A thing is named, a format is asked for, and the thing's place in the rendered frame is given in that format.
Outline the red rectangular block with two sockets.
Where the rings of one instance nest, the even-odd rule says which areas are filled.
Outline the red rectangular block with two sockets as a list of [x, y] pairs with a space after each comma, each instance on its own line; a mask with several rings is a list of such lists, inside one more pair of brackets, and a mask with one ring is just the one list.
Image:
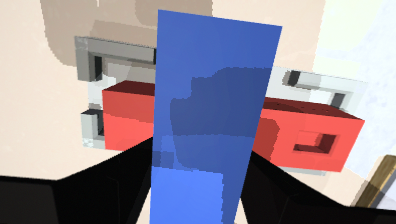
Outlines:
[[[102, 99], [105, 149], [153, 137], [155, 84], [125, 80]], [[265, 97], [252, 151], [276, 166], [341, 172], [365, 121], [326, 104]]]

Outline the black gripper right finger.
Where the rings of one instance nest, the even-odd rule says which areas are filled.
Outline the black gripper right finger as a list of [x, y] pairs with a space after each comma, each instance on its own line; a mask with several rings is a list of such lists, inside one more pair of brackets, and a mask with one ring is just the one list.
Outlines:
[[240, 198], [247, 224], [396, 224], [396, 210], [344, 206], [254, 151]]

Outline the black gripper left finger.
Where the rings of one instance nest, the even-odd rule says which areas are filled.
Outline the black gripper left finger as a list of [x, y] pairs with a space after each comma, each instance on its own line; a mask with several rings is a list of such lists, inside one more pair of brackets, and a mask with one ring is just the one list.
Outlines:
[[0, 224], [136, 224], [152, 149], [153, 137], [60, 179], [0, 176]]

